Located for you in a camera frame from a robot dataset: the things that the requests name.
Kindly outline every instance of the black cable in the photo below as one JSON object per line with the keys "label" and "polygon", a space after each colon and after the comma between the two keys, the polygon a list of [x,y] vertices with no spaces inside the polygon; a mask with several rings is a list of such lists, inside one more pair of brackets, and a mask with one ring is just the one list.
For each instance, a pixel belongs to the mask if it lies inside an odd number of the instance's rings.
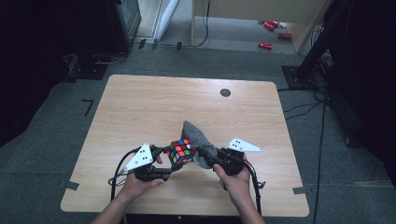
{"label": "black cable", "polygon": [[262,196],[260,195],[260,190],[259,190],[259,181],[257,180],[257,175],[256,175],[256,170],[254,169],[253,165],[247,161],[244,160],[245,167],[247,167],[248,171],[250,172],[251,175],[251,181],[253,183],[253,188],[256,194],[256,205],[257,205],[257,211],[259,212],[260,216],[262,215],[262,203],[261,203],[261,198]]}
{"label": "black cable", "polygon": [[319,199],[320,172],[321,172],[321,153],[322,153],[322,149],[323,149],[323,134],[324,134],[324,116],[325,116],[325,112],[326,112],[326,103],[323,104],[322,122],[321,122],[321,130],[320,130],[319,153],[318,153],[317,197],[315,198],[314,217],[313,217],[313,221],[312,221],[313,224],[315,224],[317,222],[317,214],[318,214],[318,199]]}
{"label": "black cable", "polygon": [[297,105],[297,106],[293,107],[292,109],[284,110],[283,113],[288,113],[288,112],[290,112],[291,110],[296,109],[296,108],[299,108],[299,107],[302,107],[302,106],[306,106],[306,105]]}
{"label": "black cable", "polygon": [[[201,47],[209,38],[209,27],[208,27],[208,19],[209,19],[209,9],[210,9],[210,0],[207,2],[207,9],[206,9],[206,19],[204,22],[204,27],[206,30],[206,34],[205,37],[203,39],[203,41],[199,44],[199,45],[187,45],[187,46],[183,46],[183,48],[199,48]],[[140,42],[138,43],[133,43],[131,47],[135,46],[135,45],[140,45]],[[158,44],[160,46],[164,46],[164,47],[175,47],[176,45],[172,45],[172,44]]]}
{"label": "black cable", "polygon": [[117,178],[120,176],[120,175],[119,175],[119,171],[120,171],[120,167],[121,167],[122,163],[125,161],[125,159],[126,159],[129,155],[131,155],[132,153],[136,153],[139,149],[140,149],[140,147],[139,147],[139,148],[136,148],[136,149],[133,149],[133,150],[129,151],[128,153],[126,153],[126,154],[122,157],[122,159],[121,159],[119,165],[117,166],[116,172],[114,173],[114,176],[113,176],[112,181],[111,181],[111,201],[113,201],[113,199],[114,199],[115,196],[116,196]]}
{"label": "black cable", "polygon": [[322,102],[317,102],[316,104],[314,104],[313,106],[311,106],[311,108],[309,108],[305,113],[303,113],[303,114],[298,114],[298,115],[293,115],[293,116],[291,116],[291,117],[286,118],[285,120],[292,119],[292,118],[296,118],[296,117],[299,117],[299,116],[302,116],[302,115],[306,115],[306,114],[308,114],[313,108],[315,108],[315,106],[320,105],[321,103],[322,103]]}

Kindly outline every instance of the forearm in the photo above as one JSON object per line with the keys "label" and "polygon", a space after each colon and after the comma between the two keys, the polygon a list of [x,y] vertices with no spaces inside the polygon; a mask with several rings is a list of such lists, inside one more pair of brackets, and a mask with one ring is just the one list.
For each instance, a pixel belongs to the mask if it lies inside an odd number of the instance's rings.
{"label": "forearm", "polygon": [[234,205],[244,224],[265,224],[264,219],[257,211],[251,199],[242,200],[234,203]]}
{"label": "forearm", "polygon": [[124,216],[128,205],[131,200],[117,195],[113,201],[103,210],[101,214],[92,222],[92,224],[106,223],[106,224],[119,224],[122,217]]}

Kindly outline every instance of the table top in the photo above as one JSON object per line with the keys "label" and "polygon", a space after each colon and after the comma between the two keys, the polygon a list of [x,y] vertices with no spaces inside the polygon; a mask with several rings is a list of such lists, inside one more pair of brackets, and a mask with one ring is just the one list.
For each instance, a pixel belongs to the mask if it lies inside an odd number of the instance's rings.
{"label": "table top", "polygon": [[[231,95],[222,96],[223,89]],[[62,209],[103,211],[110,202],[107,180],[122,156],[144,143],[168,146],[180,138],[184,120],[199,128],[216,147],[226,147],[238,137],[263,148],[263,152],[247,153],[247,159],[258,180],[266,181],[260,190],[264,216],[308,215],[305,195],[292,190],[303,184],[274,83],[128,75],[113,75],[107,82],[70,179],[79,183],[79,188],[66,190]],[[162,159],[163,164],[156,166],[169,168],[166,155],[162,154]],[[237,216],[218,181],[212,170],[190,163],[172,173],[163,185],[148,190],[127,212]]]}

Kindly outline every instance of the wrist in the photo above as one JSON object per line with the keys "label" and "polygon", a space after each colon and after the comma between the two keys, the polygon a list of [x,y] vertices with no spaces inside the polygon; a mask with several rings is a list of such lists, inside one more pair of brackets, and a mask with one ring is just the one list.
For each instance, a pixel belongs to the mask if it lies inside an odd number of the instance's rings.
{"label": "wrist", "polygon": [[118,200],[120,203],[123,204],[130,204],[135,200],[135,197],[129,195],[126,191],[121,190],[119,194],[117,194],[115,200]]}

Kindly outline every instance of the human hand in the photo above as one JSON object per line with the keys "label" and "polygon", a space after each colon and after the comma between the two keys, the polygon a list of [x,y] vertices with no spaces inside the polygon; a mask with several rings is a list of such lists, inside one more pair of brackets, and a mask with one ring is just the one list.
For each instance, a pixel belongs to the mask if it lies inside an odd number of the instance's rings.
{"label": "human hand", "polygon": [[[158,156],[156,160],[159,164],[162,164],[163,161],[161,157]],[[128,200],[129,203],[140,197],[147,189],[153,189],[164,183],[163,179],[154,179],[150,182],[144,182],[136,179],[134,174],[128,174],[125,179],[125,184],[121,189],[118,197],[122,197],[125,200]]]}
{"label": "human hand", "polygon": [[218,164],[214,164],[213,169],[220,178],[219,183],[227,189],[234,205],[238,205],[245,199],[251,200],[249,191],[250,172],[246,167],[238,175],[227,175]]}

